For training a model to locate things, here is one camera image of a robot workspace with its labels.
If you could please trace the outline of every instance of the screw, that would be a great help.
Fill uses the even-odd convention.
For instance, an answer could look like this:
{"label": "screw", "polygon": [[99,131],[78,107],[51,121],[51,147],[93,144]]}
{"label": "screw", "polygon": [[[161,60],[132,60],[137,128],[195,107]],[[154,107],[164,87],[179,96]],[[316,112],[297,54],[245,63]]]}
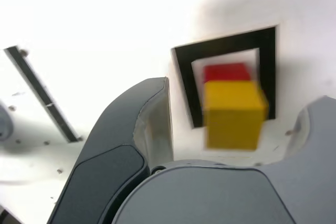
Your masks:
{"label": "screw", "polygon": [[19,52],[20,52],[20,54],[21,54],[22,57],[27,57],[28,54],[29,54],[28,51],[25,50],[25,49],[21,49]]}
{"label": "screw", "polygon": [[152,171],[151,171],[151,175],[156,174],[156,173],[158,173],[158,172],[160,172],[160,171],[162,171],[162,170],[164,170],[164,169],[166,169],[166,167],[164,167],[164,166],[162,166],[162,165],[156,166],[156,167],[154,167],[154,168],[152,169]]}
{"label": "screw", "polygon": [[16,111],[16,107],[13,106],[13,105],[9,106],[8,109],[9,109],[10,111]]}
{"label": "screw", "polygon": [[285,136],[290,136],[290,135],[293,134],[293,133],[294,133],[293,130],[286,131]]}

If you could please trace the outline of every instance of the white surface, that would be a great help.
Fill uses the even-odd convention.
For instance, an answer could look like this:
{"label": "white surface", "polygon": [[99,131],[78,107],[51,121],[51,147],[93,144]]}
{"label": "white surface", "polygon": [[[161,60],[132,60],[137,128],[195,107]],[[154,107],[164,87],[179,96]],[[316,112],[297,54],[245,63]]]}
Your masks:
{"label": "white surface", "polygon": [[[171,81],[176,159],[203,158],[235,165],[282,158],[298,112],[322,96],[336,98],[334,0],[1,0],[0,47],[19,44],[78,131],[86,134],[102,110],[139,81]],[[279,25],[278,118],[265,123],[254,153],[202,149],[203,129],[192,130],[170,48],[203,39]],[[1,155],[2,165],[25,157],[46,163],[33,183],[0,183],[0,205],[26,224],[45,223],[64,176],[53,176],[57,153],[68,145]],[[80,146],[74,146],[68,167]],[[20,173],[32,168],[22,166]]]}

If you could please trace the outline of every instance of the red cube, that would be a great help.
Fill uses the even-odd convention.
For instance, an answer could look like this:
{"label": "red cube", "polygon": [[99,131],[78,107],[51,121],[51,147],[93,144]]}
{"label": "red cube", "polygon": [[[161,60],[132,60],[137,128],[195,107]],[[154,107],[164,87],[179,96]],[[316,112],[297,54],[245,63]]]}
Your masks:
{"label": "red cube", "polygon": [[208,81],[250,81],[244,63],[209,65],[204,67],[204,83]]}

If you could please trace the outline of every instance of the dark gray robot part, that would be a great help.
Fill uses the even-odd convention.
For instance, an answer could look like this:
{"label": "dark gray robot part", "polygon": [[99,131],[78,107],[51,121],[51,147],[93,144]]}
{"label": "dark gray robot part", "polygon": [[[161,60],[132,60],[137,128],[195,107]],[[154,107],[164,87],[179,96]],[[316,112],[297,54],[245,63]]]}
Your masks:
{"label": "dark gray robot part", "polygon": [[8,110],[0,103],[0,141],[9,139],[13,130],[14,125]]}
{"label": "dark gray robot part", "polygon": [[[149,79],[106,108],[49,223],[336,223],[336,100],[308,106],[310,133],[298,153],[237,168],[170,162],[168,97],[167,78]],[[149,164],[159,166],[153,175]]]}

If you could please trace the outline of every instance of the cube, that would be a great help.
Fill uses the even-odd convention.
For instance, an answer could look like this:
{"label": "cube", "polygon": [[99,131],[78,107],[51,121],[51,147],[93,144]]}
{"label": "cube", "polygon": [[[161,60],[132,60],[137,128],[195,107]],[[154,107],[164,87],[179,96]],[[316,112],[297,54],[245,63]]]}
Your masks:
{"label": "cube", "polygon": [[255,150],[267,102],[255,81],[208,81],[204,122],[208,148]]}
{"label": "cube", "polygon": [[249,81],[251,80],[245,64],[220,64],[205,66],[204,83],[208,81]]}

